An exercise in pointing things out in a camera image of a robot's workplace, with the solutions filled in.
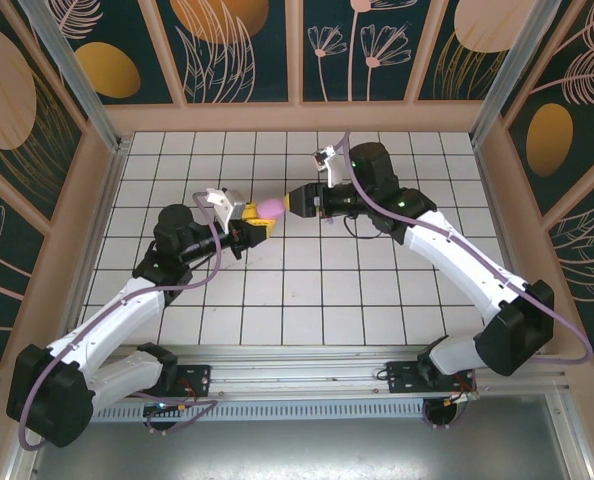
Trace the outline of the aluminium frame post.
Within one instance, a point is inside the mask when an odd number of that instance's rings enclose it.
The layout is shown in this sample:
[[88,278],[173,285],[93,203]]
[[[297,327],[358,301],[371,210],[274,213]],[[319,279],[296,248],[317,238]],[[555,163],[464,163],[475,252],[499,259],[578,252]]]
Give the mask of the aluminium frame post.
[[478,152],[498,118],[501,108],[538,49],[562,0],[537,0],[506,55],[470,132],[471,146]]
[[112,151],[118,151],[121,136],[69,43],[70,40],[84,40],[101,20],[101,0],[17,2],[104,143]]

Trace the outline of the grey metal base sheet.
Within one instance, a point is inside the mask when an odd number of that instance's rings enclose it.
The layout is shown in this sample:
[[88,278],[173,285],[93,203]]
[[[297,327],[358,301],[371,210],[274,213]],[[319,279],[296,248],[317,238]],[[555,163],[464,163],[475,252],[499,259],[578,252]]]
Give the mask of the grey metal base sheet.
[[97,424],[32,480],[569,480],[546,427],[420,420],[206,422],[167,437]]

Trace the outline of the lilac earbud charging case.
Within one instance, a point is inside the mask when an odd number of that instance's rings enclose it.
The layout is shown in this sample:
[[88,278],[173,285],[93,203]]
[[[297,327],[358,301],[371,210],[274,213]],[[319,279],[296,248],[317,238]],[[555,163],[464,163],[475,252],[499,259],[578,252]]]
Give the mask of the lilac earbud charging case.
[[276,220],[285,214],[285,210],[282,198],[267,199],[256,206],[257,218],[262,220]]

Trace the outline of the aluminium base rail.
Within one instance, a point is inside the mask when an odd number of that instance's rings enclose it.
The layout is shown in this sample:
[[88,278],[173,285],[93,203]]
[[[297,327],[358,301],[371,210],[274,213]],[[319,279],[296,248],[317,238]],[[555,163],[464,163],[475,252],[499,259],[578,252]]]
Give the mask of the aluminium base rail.
[[[180,364],[210,365],[211,397],[223,400],[385,398],[377,372],[414,361],[420,346],[165,346]],[[571,393],[563,367],[524,364],[512,376],[473,374],[480,397]]]

